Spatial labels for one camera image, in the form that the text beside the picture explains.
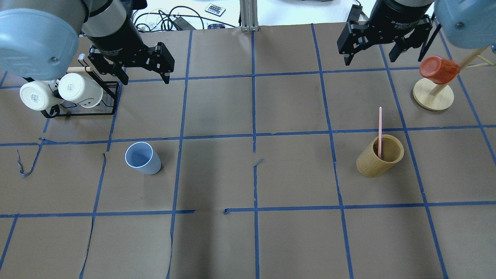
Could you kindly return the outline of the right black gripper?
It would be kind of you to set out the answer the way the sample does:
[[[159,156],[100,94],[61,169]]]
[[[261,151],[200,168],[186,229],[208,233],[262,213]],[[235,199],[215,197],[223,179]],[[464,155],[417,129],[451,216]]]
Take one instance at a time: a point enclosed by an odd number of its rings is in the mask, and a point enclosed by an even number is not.
[[[417,49],[427,42],[432,21],[427,10],[432,0],[377,0],[369,19],[360,24],[362,5],[352,5],[338,40],[337,49],[349,66],[354,55],[372,45],[395,42],[389,52],[396,62],[408,49]]]

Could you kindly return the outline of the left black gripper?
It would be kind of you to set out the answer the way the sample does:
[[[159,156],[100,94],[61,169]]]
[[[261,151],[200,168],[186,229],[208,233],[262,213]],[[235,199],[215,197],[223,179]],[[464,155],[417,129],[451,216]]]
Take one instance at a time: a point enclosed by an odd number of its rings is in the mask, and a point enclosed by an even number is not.
[[[110,74],[123,85],[128,85],[129,76],[123,69],[125,65],[154,71],[161,76],[165,84],[170,83],[170,74],[175,69],[175,59],[163,42],[145,44],[135,27],[124,27],[105,37],[88,35],[88,38],[94,44],[89,48],[88,58],[101,75]],[[145,66],[146,62],[150,62],[150,58],[145,54],[151,47],[155,48],[156,66]]]

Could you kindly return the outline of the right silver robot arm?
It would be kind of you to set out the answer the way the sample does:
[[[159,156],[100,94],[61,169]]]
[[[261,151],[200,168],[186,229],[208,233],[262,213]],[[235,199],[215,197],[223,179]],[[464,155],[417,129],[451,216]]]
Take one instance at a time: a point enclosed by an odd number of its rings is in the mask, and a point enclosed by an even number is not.
[[[353,5],[337,49],[349,65],[356,53],[374,45],[393,43],[391,62],[413,48],[422,61],[440,30],[462,49],[495,43],[494,0],[377,0],[369,19],[358,22],[362,6]]]

